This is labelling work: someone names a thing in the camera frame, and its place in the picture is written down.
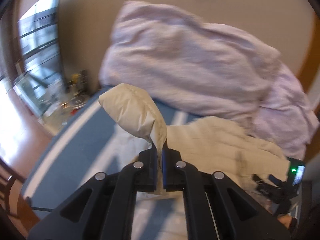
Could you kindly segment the person's right hand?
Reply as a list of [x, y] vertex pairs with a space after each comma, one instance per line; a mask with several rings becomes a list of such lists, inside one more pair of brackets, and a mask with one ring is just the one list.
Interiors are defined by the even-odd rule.
[[289, 231], [293, 231], [296, 228], [297, 220], [289, 215], [279, 216], [278, 220], [283, 224]]

